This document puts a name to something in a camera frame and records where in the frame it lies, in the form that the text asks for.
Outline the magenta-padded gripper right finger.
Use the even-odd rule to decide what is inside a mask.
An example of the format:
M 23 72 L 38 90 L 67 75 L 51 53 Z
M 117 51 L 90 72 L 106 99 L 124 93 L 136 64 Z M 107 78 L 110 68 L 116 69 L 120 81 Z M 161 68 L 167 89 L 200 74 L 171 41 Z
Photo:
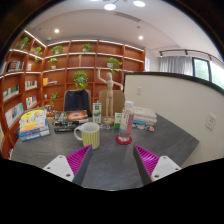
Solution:
M 180 167 L 168 156 L 159 157 L 137 145 L 133 147 L 133 155 L 144 185 L 180 170 Z

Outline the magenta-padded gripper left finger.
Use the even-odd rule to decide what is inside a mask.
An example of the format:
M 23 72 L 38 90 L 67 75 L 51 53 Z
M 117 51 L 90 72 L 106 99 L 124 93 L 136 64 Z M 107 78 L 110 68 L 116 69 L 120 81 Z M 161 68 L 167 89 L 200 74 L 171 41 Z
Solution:
M 92 146 L 88 145 L 68 156 L 58 155 L 44 167 L 44 170 L 81 185 L 91 157 Z

